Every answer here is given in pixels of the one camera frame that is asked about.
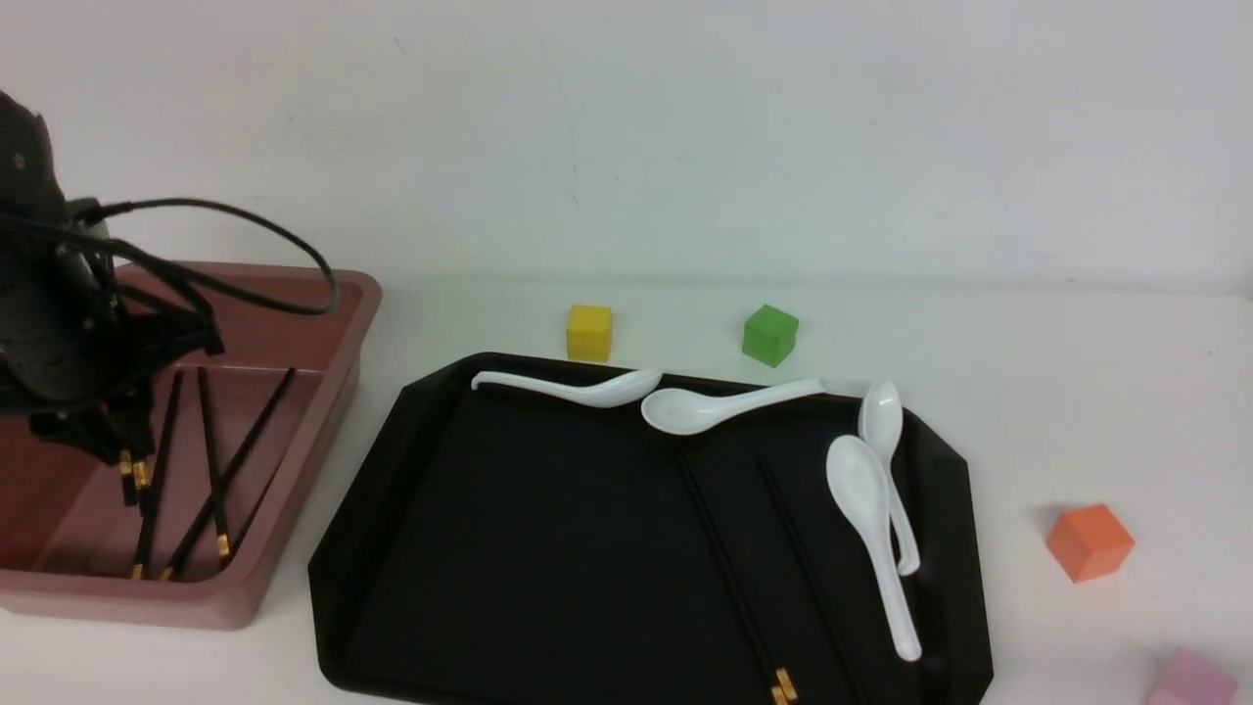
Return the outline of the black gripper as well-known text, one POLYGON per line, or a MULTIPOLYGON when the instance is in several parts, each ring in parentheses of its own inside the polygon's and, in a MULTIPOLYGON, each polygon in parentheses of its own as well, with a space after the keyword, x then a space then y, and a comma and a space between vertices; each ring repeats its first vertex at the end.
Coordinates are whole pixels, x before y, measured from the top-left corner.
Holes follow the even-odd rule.
POLYGON ((221 354, 221 329, 205 296, 155 259, 140 264, 179 303, 122 284, 114 259, 134 247, 69 217, 3 204, 3 412, 107 465, 147 460, 154 376, 190 353, 221 354))

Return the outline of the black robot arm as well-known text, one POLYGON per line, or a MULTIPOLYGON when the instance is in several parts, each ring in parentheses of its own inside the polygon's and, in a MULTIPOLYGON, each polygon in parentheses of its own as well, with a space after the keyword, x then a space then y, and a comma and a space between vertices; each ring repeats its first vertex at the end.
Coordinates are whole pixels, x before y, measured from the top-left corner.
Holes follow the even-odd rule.
POLYGON ((174 275, 180 306, 120 284, 91 198, 68 202, 43 116, 1 100, 3 412, 41 442, 107 465, 147 460, 153 379, 175 359, 221 353, 205 296, 174 275))

